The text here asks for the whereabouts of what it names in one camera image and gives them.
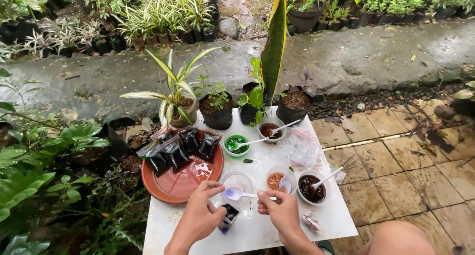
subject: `terracotta saucer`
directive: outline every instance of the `terracotta saucer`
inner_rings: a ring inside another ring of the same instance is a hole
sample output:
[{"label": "terracotta saucer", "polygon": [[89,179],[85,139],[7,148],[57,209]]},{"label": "terracotta saucer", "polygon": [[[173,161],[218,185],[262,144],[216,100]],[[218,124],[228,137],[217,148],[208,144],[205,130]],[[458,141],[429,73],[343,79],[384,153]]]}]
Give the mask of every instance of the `terracotta saucer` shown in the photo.
[{"label": "terracotta saucer", "polygon": [[[198,139],[203,139],[202,130],[198,130]],[[188,202],[190,195],[202,181],[217,181],[221,176],[224,166],[223,149],[220,145],[216,147],[213,163],[194,155],[190,156],[190,160],[191,162],[180,172],[173,173],[170,167],[158,177],[144,160],[142,163],[143,184],[158,200],[168,203]]]}]

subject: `black liquid pouch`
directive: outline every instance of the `black liquid pouch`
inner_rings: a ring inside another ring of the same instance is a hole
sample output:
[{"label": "black liquid pouch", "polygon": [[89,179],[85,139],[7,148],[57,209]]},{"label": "black liquid pouch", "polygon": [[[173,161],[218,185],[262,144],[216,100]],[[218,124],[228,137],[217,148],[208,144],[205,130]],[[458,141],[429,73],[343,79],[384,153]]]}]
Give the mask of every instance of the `black liquid pouch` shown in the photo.
[{"label": "black liquid pouch", "polygon": [[180,145],[180,137],[175,135],[167,143],[158,150],[161,155],[164,155],[170,165],[173,167],[173,172],[177,173],[189,162],[190,158],[185,149]]},{"label": "black liquid pouch", "polygon": [[231,225],[235,221],[235,219],[238,217],[239,214],[239,209],[234,208],[230,204],[224,204],[222,207],[226,208],[227,214],[224,216],[223,219],[223,225],[218,226],[217,228],[223,233],[226,234],[231,228]]},{"label": "black liquid pouch", "polygon": [[201,141],[197,155],[202,159],[212,161],[214,159],[214,153],[216,151],[217,145],[219,144],[219,140],[221,140],[221,137],[221,135],[204,131],[203,141]]},{"label": "black liquid pouch", "polygon": [[198,128],[193,128],[179,134],[183,141],[183,147],[188,155],[193,155],[198,151],[201,141],[198,140]]},{"label": "black liquid pouch", "polygon": [[157,177],[170,166],[168,160],[161,153],[157,153],[153,157],[145,158],[145,161],[150,165]]}]

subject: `plastic spoon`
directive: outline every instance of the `plastic spoon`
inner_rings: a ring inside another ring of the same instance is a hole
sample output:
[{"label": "plastic spoon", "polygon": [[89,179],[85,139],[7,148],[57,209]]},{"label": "plastic spoon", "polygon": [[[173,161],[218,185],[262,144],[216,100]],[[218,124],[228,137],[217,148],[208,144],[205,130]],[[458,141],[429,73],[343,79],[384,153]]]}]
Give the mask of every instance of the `plastic spoon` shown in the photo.
[{"label": "plastic spoon", "polygon": [[316,184],[313,184],[312,185],[312,188],[315,189],[315,191],[317,191],[317,188],[322,185],[324,182],[326,182],[328,179],[330,179],[333,175],[335,175],[337,172],[341,171],[343,169],[343,167],[340,167],[338,168],[338,170],[332,172],[329,176],[325,177],[323,180],[321,180],[320,182],[316,183]]},{"label": "plastic spoon", "polygon": [[286,189],[286,192],[290,194],[292,191],[292,181],[290,180],[289,169],[290,167],[290,154],[287,156],[287,171],[285,172],[284,177],[279,182],[279,191],[282,191],[282,188]]},{"label": "plastic spoon", "polygon": [[282,127],[279,127],[279,128],[277,128],[277,129],[267,129],[267,131],[270,131],[270,132],[271,132],[270,135],[269,135],[269,137],[272,137],[276,132],[278,132],[278,131],[282,130],[283,128],[288,127],[288,126],[290,126],[290,125],[294,125],[294,124],[296,124],[296,123],[299,122],[299,121],[300,121],[300,119],[298,119],[298,120],[296,120],[296,121],[293,121],[293,122],[291,122],[291,123],[289,123],[289,124],[286,124],[286,125],[284,125],[284,126],[282,126]]},{"label": "plastic spoon", "polygon": [[[241,197],[255,197],[259,198],[256,194],[244,193],[239,187],[230,187],[224,191],[224,195],[232,200],[239,200]],[[269,197],[271,200],[277,200],[276,197]]]},{"label": "plastic spoon", "polygon": [[267,140],[267,139],[268,139],[268,138],[264,138],[264,139],[259,139],[259,140],[252,141],[252,142],[247,142],[247,143],[231,142],[231,143],[229,143],[229,145],[230,145],[230,150],[229,150],[229,151],[235,151],[235,150],[240,149],[242,146],[246,146],[246,145],[250,145],[250,144],[253,144],[253,143],[265,141],[265,140]]}]

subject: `white table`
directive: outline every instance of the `white table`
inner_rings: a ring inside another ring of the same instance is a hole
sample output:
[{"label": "white table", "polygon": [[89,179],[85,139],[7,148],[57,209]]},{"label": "white table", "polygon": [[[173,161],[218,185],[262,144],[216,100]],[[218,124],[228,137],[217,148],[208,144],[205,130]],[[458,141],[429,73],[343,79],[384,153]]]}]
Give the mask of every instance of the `white table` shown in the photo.
[{"label": "white table", "polygon": [[[271,115],[275,115],[276,107],[271,107],[271,110]],[[200,129],[210,130],[203,124],[203,117],[199,111],[195,125]],[[299,127],[312,130],[309,118],[306,117]],[[256,127],[245,126],[241,123],[237,109],[233,109],[233,124],[231,127],[226,131],[216,130],[217,133],[222,135],[228,135],[231,132],[238,134],[243,131],[247,131],[251,136],[250,141],[259,139]],[[220,180],[230,171],[239,171],[251,177],[255,192],[267,190],[267,171],[273,166],[285,165],[286,156],[282,152],[285,142],[286,139],[279,141],[276,145],[264,142],[253,144],[249,153],[240,159],[231,158],[225,153],[224,168]],[[243,159],[251,159],[253,163],[243,163]],[[321,152],[321,161],[322,167],[313,168],[320,169],[326,174],[331,173],[323,152]],[[300,172],[305,169],[304,167],[295,166],[293,168],[297,178],[300,176]],[[358,234],[335,179],[331,178],[328,182],[331,186],[331,195],[322,206],[309,205],[303,202],[295,193],[298,198],[300,213],[314,210],[312,218],[319,223],[320,234],[315,235],[301,222],[305,234],[311,241]],[[212,197],[210,200],[216,207],[223,204],[219,195]],[[251,202],[249,206],[241,208],[241,213],[226,235],[215,229],[210,236],[193,245],[190,255],[222,255],[282,246],[277,230],[270,222],[269,216],[258,214],[257,199],[250,199],[249,201]],[[151,198],[143,255],[163,254],[163,250],[169,242],[185,207],[186,204],[173,205]]]}]

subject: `small plastic container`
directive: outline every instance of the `small plastic container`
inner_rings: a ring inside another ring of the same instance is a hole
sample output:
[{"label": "small plastic container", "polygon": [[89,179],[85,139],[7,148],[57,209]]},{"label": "small plastic container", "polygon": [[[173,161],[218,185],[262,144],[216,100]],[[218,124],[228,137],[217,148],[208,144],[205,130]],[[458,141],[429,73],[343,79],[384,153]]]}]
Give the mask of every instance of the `small plastic container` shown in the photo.
[{"label": "small plastic container", "polygon": [[[285,125],[285,123],[283,121],[281,121],[279,118],[276,118],[276,117],[267,117],[267,118],[263,118],[262,119],[262,122],[259,123],[256,127],[257,127],[257,130],[258,130],[258,134],[259,134],[259,137],[261,139],[264,139],[265,136],[262,135],[261,133],[261,126],[266,124],[266,123],[273,123],[275,125],[277,125],[277,127],[282,127]],[[264,142],[267,142],[267,143],[275,143],[281,139],[284,138],[285,134],[287,133],[287,128],[283,128],[282,130],[280,130],[280,132],[282,133],[281,137],[277,138],[277,139],[267,139],[265,140]]]},{"label": "small plastic container", "polygon": [[251,148],[252,148],[251,145],[248,145],[247,150],[244,151],[244,152],[241,152],[241,153],[234,153],[234,152],[229,151],[226,148],[226,142],[228,141],[228,139],[230,137],[233,137],[233,136],[242,136],[243,138],[246,139],[246,141],[244,143],[251,142],[249,136],[246,133],[244,133],[244,132],[231,132],[229,134],[226,134],[225,137],[223,137],[223,139],[224,139],[223,140],[223,149],[224,149],[224,151],[232,157],[242,157],[242,156],[246,155],[249,152],[249,150],[251,150]]},{"label": "small plastic container", "polygon": [[[287,171],[287,167],[285,166],[274,166],[270,168],[270,170],[267,172],[265,176],[265,186],[269,188],[270,190],[271,188],[269,187],[267,183],[267,180],[269,180],[269,177],[272,176],[274,173],[282,173],[283,175],[285,175],[286,171]],[[291,170],[289,170],[289,175],[290,175],[290,182],[292,184],[292,189],[290,190],[289,194],[293,194],[297,190],[297,177]]]},{"label": "small plastic container", "polygon": [[[226,188],[229,187],[239,187],[244,193],[255,194],[254,192],[254,183],[252,182],[251,178],[244,173],[231,171],[224,175],[221,184],[223,184]],[[224,193],[219,194],[221,199],[224,203],[229,203],[233,207],[243,207],[248,206],[251,198],[249,197],[241,197],[238,200],[232,200],[227,198]]]},{"label": "small plastic container", "polygon": [[[302,178],[302,177],[305,176],[305,175],[313,175],[313,176],[317,177],[317,178],[320,179],[320,180],[323,180],[323,179],[326,177],[326,175],[324,175],[323,173],[321,173],[321,172],[319,172],[319,171],[317,171],[317,170],[307,169],[307,170],[302,171],[302,173],[300,174],[300,177],[299,177],[299,179],[298,179],[299,182],[300,182],[300,178]],[[322,184],[322,185],[325,186],[326,195],[325,195],[325,197],[324,197],[324,200],[322,200],[322,201],[319,202],[319,203],[313,203],[313,202],[307,200],[307,199],[302,195],[302,193],[300,192],[300,187],[297,189],[298,195],[299,195],[299,197],[300,197],[303,201],[305,201],[306,203],[309,203],[310,205],[321,206],[321,205],[324,204],[326,201],[328,201],[328,198],[329,198],[329,197],[331,196],[331,194],[332,194],[332,190],[331,190],[330,184],[329,184],[328,182],[329,182],[329,180],[327,180],[326,182],[324,182],[324,183]]]}]

